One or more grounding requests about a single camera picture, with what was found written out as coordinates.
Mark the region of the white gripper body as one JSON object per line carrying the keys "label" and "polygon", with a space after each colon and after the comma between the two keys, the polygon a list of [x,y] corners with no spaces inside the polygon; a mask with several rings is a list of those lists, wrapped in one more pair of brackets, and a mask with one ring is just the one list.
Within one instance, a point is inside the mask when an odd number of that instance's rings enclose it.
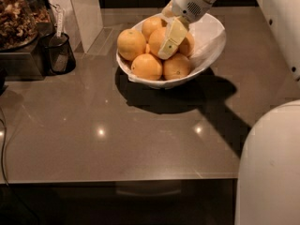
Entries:
{"label": "white gripper body", "polygon": [[172,0],[172,13],[183,17],[189,23],[195,23],[210,9],[204,0]]}

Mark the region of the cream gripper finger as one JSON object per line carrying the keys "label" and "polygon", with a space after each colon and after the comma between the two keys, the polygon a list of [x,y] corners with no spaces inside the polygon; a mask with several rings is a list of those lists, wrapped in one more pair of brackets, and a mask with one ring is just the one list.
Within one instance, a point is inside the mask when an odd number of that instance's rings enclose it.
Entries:
{"label": "cream gripper finger", "polygon": [[173,13],[173,1],[170,1],[167,6],[162,9],[161,14],[167,18],[174,17]]}
{"label": "cream gripper finger", "polygon": [[173,17],[168,20],[165,38],[163,39],[157,55],[160,59],[169,59],[178,50],[189,30],[189,23],[183,17]]}

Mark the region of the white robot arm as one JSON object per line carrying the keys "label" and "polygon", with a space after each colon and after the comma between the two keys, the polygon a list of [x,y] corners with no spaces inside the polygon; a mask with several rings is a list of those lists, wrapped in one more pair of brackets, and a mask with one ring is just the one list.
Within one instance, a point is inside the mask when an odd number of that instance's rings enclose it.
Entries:
{"label": "white robot arm", "polygon": [[[158,50],[171,57],[217,0],[171,0]],[[300,0],[256,0],[286,60],[300,79]],[[234,225],[300,225],[300,100],[266,113],[252,128],[240,159]]]}

